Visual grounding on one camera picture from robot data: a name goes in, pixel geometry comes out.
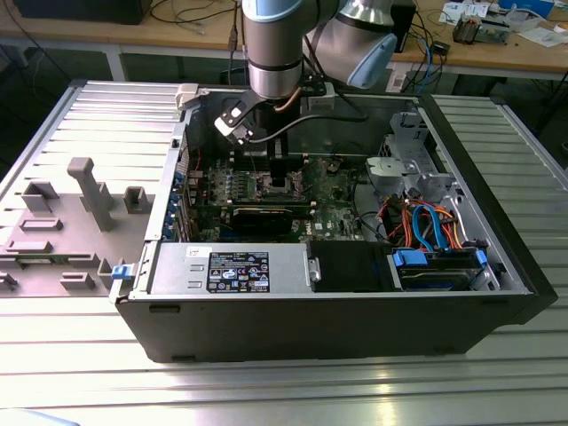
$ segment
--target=table leg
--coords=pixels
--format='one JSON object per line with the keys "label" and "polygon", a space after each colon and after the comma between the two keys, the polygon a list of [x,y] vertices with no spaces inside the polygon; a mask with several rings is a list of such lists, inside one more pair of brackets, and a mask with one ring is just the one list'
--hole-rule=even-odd
{"label": "table leg", "polygon": [[400,93],[406,80],[406,74],[412,71],[413,62],[391,62],[388,66],[392,70],[386,91]]}
{"label": "table leg", "polygon": [[27,67],[28,60],[26,55],[24,55],[24,50],[18,46],[2,46],[2,51],[8,55],[8,58],[16,64],[19,68]]}
{"label": "table leg", "polygon": [[105,54],[113,80],[116,82],[128,81],[128,73],[126,72],[126,66],[124,66],[122,61],[122,53],[118,46],[110,46],[110,48],[105,51]]}

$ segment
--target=red cable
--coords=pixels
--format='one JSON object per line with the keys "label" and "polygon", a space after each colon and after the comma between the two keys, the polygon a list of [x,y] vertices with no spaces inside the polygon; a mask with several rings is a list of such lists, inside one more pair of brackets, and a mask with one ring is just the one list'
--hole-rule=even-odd
{"label": "red cable", "polygon": [[197,151],[199,153],[199,159],[197,160],[197,165],[195,166],[195,171],[199,170],[199,167],[201,166],[201,148],[199,148]]}

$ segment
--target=power supply label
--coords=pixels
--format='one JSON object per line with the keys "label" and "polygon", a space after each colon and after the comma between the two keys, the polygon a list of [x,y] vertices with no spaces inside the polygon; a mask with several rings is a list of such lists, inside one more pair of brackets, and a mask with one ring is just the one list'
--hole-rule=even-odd
{"label": "power supply label", "polygon": [[210,293],[269,293],[268,253],[211,253],[207,290]]}

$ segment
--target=blue latch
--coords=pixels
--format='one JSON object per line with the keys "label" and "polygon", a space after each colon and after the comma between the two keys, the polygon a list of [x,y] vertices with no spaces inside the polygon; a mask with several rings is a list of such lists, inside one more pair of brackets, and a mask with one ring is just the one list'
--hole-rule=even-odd
{"label": "blue latch", "polygon": [[406,266],[427,266],[428,259],[426,255],[420,250],[399,250],[392,258],[394,265],[399,267],[405,264]]}
{"label": "blue latch", "polygon": [[136,276],[135,266],[135,264],[118,264],[113,266],[110,276],[113,280],[133,280]]}
{"label": "blue latch", "polygon": [[482,266],[485,266],[487,264],[487,255],[485,254],[484,251],[482,250],[476,251],[476,257]]}

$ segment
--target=computer case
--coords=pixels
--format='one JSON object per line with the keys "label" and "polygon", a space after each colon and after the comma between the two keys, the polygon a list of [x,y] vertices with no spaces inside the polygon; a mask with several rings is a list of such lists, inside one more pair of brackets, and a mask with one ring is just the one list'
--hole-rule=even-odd
{"label": "computer case", "polygon": [[152,0],[14,0],[24,18],[139,24]]}

